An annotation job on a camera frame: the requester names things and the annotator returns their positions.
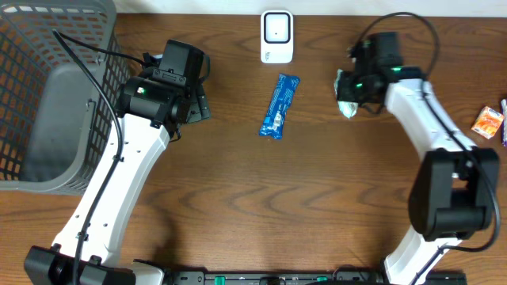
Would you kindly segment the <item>teal wet wipes pack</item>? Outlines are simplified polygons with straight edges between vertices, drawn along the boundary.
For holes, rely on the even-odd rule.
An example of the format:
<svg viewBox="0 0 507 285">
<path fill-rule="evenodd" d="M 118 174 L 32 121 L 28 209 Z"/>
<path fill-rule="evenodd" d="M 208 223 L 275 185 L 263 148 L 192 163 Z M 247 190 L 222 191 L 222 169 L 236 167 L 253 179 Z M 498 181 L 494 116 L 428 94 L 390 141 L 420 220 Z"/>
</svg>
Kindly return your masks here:
<svg viewBox="0 0 507 285">
<path fill-rule="evenodd" d="M 341 114 L 346 117 L 347 119 L 351 119 L 356 115 L 358 104 L 355 102 L 349 102 L 349 101 L 339 101 L 338 100 L 338 87 L 339 87 L 339 80 L 341 78 L 341 74 L 343 73 L 342 69 L 337 70 L 337 77 L 334 79 L 334 92 L 335 97 L 337 99 L 337 107 Z"/>
</svg>

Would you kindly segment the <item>blue Oreo cookie pack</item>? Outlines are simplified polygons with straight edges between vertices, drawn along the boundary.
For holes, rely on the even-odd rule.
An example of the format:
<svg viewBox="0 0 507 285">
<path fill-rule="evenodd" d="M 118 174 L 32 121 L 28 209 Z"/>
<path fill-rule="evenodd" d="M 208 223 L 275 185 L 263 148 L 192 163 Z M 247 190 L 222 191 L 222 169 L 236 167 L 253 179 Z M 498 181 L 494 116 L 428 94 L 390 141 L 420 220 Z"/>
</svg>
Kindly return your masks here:
<svg viewBox="0 0 507 285">
<path fill-rule="evenodd" d="M 300 78 L 297 76 L 279 74 L 272 100 L 259 130 L 260 136 L 282 139 L 285 116 L 292 105 L 299 83 Z"/>
</svg>

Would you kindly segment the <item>pink purple floral packet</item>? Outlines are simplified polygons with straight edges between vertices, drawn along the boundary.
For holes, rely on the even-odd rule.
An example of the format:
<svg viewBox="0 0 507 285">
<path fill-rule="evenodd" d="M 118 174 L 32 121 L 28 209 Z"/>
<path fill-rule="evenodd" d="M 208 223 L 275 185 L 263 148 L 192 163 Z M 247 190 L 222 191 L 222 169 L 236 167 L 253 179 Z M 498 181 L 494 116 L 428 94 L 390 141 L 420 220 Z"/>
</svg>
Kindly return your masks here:
<svg viewBox="0 0 507 285">
<path fill-rule="evenodd" d="M 504 120 L 501 127 L 501 143 L 503 147 L 507 147 L 507 99 L 501 100 L 501 112 Z"/>
</svg>

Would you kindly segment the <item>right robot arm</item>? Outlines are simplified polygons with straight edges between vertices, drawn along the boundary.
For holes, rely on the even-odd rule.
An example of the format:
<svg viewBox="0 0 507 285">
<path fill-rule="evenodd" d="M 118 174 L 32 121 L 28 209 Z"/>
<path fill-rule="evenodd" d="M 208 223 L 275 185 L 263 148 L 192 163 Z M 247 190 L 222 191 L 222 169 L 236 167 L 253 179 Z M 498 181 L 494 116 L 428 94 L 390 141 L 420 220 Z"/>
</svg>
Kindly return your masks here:
<svg viewBox="0 0 507 285">
<path fill-rule="evenodd" d="M 499 157 L 453 123 L 426 75 L 404 64 L 396 33 L 361 36 L 349 55 L 354 69 L 337 72 L 337 101 L 386 108 L 421 159 L 408 199 L 410 228 L 383 270 L 388 283 L 423 284 L 445 253 L 464 251 L 462 241 L 498 226 Z"/>
</svg>

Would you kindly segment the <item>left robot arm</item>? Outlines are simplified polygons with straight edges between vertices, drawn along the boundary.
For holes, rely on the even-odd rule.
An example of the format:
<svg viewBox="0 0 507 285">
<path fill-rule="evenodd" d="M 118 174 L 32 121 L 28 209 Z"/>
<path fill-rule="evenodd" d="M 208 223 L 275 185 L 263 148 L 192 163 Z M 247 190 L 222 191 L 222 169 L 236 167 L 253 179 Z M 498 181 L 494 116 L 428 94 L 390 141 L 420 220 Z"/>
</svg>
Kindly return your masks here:
<svg viewBox="0 0 507 285">
<path fill-rule="evenodd" d="M 34 284 L 167 284 L 161 266 L 119 266 L 132 210 L 147 176 L 181 126 L 211 116 L 203 84 L 211 67 L 199 48 L 168 40 L 160 56 L 145 54 L 141 73 L 120 88 L 112 130 L 74 215 L 50 248 L 33 246 L 25 272 Z"/>
</svg>

